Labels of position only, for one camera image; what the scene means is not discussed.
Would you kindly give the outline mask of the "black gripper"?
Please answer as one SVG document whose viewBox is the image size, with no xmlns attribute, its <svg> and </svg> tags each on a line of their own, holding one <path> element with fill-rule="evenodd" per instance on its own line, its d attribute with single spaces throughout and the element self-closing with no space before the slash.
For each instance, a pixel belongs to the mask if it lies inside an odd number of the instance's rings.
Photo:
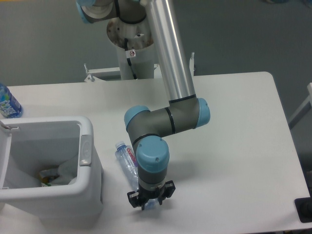
<svg viewBox="0 0 312 234">
<path fill-rule="evenodd" d="M 163 201 L 170 198 L 176 190 L 175 184 L 172 180 L 165 182 L 161 188 L 156 188 L 153 191 L 144 189 L 141 185 L 138 187 L 138 191 L 131 191 L 127 193 L 129 203 L 133 208 L 140 207 L 145 210 L 145 204 L 151 200 L 156 199 L 159 205 L 162 205 Z"/>
</svg>

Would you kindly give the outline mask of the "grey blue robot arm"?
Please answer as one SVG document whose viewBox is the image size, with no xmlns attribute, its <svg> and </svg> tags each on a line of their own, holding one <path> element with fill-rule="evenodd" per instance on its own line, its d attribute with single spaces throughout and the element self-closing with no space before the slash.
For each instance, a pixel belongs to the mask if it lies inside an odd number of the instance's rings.
<svg viewBox="0 0 312 234">
<path fill-rule="evenodd" d="M 164 138 L 201 127 L 210 120 L 206 100 L 195 94 L 173 3 L 170 0 L 78 0 L 76 4 L 86 23 L 113 18 L 131 25 L 148 22 L 169 106 L 155 111 L 135 106 L 125 113 L 126 131 L 138 163 L 138 189 L 127 197 L 135 208 L 144 208 L 151 199 L 162 203 L 176 188 L 173 181 L 166 180 L 170 154 Z"/>
</svg>

